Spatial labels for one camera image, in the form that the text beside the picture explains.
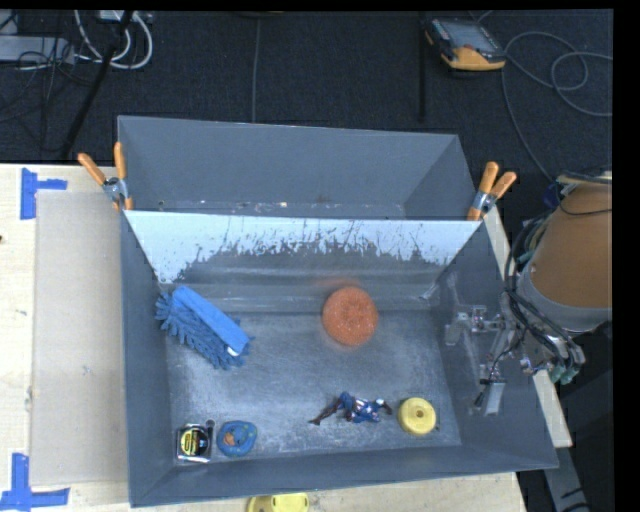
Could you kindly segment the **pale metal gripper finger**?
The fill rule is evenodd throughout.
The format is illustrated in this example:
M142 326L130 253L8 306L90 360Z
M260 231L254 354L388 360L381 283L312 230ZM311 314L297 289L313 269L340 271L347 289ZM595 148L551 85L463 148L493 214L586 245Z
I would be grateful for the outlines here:
M494 416L499 413L506 386L507 379L501 375L499 370L492 369L489 371L484 384L484 395L481 403L481 411L484 416Z
M501 329L501 314L490 315L486 306L458 306L452 320L445 326L444 343L455 346L465 335L480 335Z

